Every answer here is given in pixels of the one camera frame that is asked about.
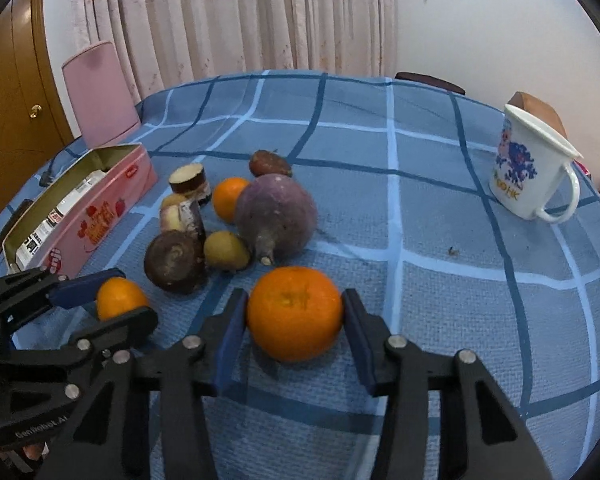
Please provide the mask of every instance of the white wall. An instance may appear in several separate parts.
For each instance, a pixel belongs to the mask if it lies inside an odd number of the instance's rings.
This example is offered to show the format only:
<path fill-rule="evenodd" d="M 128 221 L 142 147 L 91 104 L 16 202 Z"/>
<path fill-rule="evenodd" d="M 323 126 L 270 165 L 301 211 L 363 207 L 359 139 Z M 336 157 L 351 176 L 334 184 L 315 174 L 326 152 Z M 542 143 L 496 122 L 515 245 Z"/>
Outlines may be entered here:
<path fill-rule="evenodd" d="M 80 128 L 75 119 L 74 110 L 71 108 L 69 94 L 66 92 L 66 85 L 62 77 L 62 63 L 78 52 L 72 34 L 71 0 L 43 0 L 42 4 L 45 17 L 46 48 L 49 51 L 51 70 L 72 134 L 74 137 L 80 137 Z"/>
<path fill-rule="evenodd" d="M 600 34 L 576 0 L 397 0 L 398 70 L 547 101 L 600 184 Z"/>

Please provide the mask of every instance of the door knob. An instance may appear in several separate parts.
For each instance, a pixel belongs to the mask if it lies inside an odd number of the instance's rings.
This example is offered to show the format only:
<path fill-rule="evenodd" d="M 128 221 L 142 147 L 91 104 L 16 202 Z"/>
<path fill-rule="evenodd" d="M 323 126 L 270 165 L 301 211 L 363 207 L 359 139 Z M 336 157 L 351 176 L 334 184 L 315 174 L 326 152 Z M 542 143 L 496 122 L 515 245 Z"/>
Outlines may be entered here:
<path fill-rule="evenodd" d="M 31 107 L 31 111 L 29 113 L 29 117 L 31 117 L 32 119 L 35 119 L 41 111 L 42 111 L 42 106 L 40 106 L 40 105 L 33 105 Z"/>

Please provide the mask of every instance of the pink chair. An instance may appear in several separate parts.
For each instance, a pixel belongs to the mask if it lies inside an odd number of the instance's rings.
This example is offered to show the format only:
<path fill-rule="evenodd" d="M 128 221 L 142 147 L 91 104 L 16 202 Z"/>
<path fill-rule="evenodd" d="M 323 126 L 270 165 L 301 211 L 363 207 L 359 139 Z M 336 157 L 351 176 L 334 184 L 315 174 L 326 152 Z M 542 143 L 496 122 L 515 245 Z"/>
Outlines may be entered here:
<path fill-rule="evenodd" d="M 88 148 L 117 144 L 140 127 L 116 48 L 94 43 L 62 66 L 75 118 Z"/>

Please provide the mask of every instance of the turnip root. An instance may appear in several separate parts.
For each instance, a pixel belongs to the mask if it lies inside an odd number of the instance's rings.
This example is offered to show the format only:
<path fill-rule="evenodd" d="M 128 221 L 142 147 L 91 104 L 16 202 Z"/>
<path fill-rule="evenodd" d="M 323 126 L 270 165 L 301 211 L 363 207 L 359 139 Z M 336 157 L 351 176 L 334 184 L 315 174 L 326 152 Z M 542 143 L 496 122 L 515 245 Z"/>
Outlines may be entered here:
<path fill-rule="evenodd" d="M 318 213 L 314 199 L 288 176 L 265 174 L 238 197 L 235 225 L 264 265 L 304 249 L 314 234 Z"/>

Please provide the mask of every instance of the potato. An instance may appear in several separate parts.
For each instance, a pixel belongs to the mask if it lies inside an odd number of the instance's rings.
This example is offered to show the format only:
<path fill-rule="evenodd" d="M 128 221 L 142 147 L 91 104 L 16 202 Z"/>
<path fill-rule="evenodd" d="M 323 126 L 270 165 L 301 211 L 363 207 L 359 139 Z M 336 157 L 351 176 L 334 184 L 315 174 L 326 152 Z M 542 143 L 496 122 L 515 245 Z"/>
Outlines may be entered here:
<path fill-rule="evenodd" d="M 205 260 L 209 267 L 235 272 L 249 265 L 251 255 L 244 243 L 229 231 L 210 234 L 205 242 Z"/>

